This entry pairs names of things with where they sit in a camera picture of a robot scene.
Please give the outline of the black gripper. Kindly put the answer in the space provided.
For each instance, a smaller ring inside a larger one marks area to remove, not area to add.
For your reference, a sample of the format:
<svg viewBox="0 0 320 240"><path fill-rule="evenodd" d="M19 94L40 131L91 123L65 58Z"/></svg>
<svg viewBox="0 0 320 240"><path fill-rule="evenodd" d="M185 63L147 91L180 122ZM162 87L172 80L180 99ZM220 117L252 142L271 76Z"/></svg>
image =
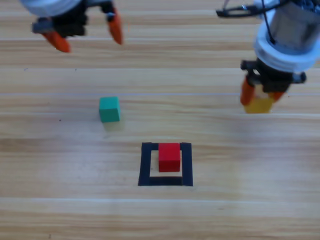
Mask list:
<svg viewBox="0 0 320 240"><path fill-rule="evenodd" d="M105 15L109 33L113 40L123 44L121 16L112 0L81 0L70 10L50 17L39 17L32 23L32 32L41 34L53 47L63 53L70 53L71 47L66 37L84 36L88 22L86 11L91 7L100 7Z"/></svg>
<svg viewBox="0 0 320 240"><path fill-rule="evenodd" d="M248 106L256 99L256 85L262 85L264 93L271 93L274 103L278 102L291 84L304 84L307 80L305 72L294 73L277 70L256 60L242 60L240 68L247 71L243 80L240 93L240 103Z"/></svg>

